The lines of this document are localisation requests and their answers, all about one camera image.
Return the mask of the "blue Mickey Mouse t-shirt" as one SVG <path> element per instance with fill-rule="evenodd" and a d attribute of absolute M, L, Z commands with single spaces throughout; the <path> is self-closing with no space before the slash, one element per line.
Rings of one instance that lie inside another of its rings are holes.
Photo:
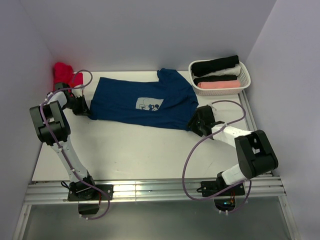
<path fill-rule="evenodd" d="M 188 131 L 199 105 L 192 86 L 174 69 L 162 68 L 156 74 L 154 82 L 101 77 L 89 118 Z"/>

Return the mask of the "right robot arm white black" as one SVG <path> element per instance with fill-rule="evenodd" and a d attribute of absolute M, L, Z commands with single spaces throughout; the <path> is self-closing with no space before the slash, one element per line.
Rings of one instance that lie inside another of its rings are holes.
<path fill-rule="evenodd" d="M 219 141 L 235 148 L 237 164 L 217 174 L 216 189 L 229 194 L 234 184 L 250 180 L 279 166 L 276 154 L 263 130 L 249 131 L 216 121 L 209 105 L 196 109 L 188 122 L 190 130 L 200 137 Z"/>

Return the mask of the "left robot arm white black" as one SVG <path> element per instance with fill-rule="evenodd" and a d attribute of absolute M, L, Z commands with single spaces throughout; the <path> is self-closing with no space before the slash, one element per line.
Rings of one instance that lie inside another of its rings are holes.
<path fill-rule="evenodd" d="M 38 139 L 50 146 L 65 167 L 70 184 L 61 185 L 77 198 L 91 200 L 96 197 L 98 188 L 88 170 L 80 162 L 71 143 L 71 128 L 63 112 L 72 110 L 76 116 L 91 116 L 83 90 L 75 89 L 63 82 L 54 85 L 57 93 L 49 93 L 44 103 L 29 109 Z"/>

